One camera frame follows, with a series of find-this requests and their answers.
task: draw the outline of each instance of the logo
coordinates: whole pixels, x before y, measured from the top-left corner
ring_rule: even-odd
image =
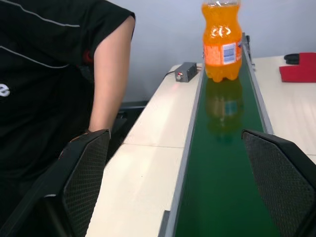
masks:
[[[7,87],[5,84],[0,84],[0,96],[7,97],[10,94],[9,87]]]

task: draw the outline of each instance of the white table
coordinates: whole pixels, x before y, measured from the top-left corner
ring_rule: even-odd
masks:
[[[199,75],[189,83],[173,74],[163,80],[105,168],[87,237],[158,236],[171,208]]]
[[[316,83],[284,83],[283,56],[254,59],[274,134],[294,142],[316,163]]]

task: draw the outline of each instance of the orange soda bottle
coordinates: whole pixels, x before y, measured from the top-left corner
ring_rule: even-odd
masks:
[[[214,82],[236,80],[241,67],[242,30],[238,22],[241,0],[205,0],[203,35],[205,71]]]

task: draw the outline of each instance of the orange liquid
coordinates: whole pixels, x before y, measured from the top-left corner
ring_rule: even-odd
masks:
[[[203,36],[205,45],[224,45],[241,40],[242,31],[238,22],[239,4],[214,6],[203,4],[202,12],[206,19],[206,29]],[[205,71],[209,78],[221,82],[223,78],[236,80],[241,67],[241,59],[235,63],[212,66],[205,64]]]

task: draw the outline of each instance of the white wall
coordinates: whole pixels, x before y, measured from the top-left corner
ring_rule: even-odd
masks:
[[[125,101],[150,99],[175,64],[202,62],[202,0],[111,0],[136,13]],[[243,0],[254,57],[316,51],[316,0]]]

